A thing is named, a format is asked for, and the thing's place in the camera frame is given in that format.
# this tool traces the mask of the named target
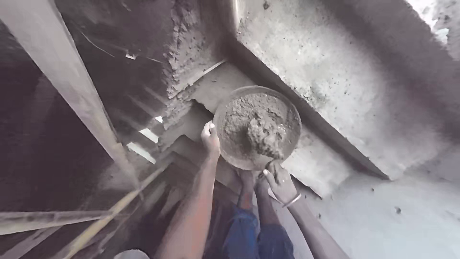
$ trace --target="bare foot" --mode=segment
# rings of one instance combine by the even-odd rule
[[[242,188],[245,190],[253,190],[255,185],[255,177],[253,171],[250,170],[239,170],[238,171]]]

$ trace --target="leg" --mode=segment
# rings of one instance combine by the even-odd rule
[[[257,218],[253,206],[254,177],[250,171],[240,172],[242,188],[235,215],[224,242],[224,255],[229,259],[259,259],[257,246]]]
[[[271,197],[268,195],[268,182],[265,178],[258,180],[255,187],[257,206],[259,207],[260,227],[267,225],[281,225],[278,216],[271,204]]]
[[[265,177],[258,180],[255,187],[260,218],[259,256],[263,259],[294,259],[294,247],[273,209],[268,188]]]

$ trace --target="wooden pole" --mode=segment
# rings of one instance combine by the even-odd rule
[[[54,1],[2,0],[0,19],[105,151],[139,188],[134,168],[117,140]]]
[[[109,211],[0,212],[0,235],[110,217]]]

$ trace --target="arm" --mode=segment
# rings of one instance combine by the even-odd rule
[[[271,162],[268,170],[264,170],[264,175],[276,198],[283,204],[289,203],[298,195],[291,176],[278,161]],[[305,199],[300,199],[287,208],[299,225],[315,259],[349,259],[311,213]]]
[[[200,259],[211,220],[214,181],[220,143],[212,121],[201,133],[207,158],[195,177],[189,197],[181,204],[161,242],[155,258]]]

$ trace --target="hand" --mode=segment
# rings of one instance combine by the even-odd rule
[[[220,141],[213,121],[204,125],[201,132],[201,140],[209,154],[220,156]]]
[[[287,204],[297,197],[298,192],[291,176],[286,169],[281,167],[278,160],[274,160],[267,165],[264,175],[273,194],[280,202]]]

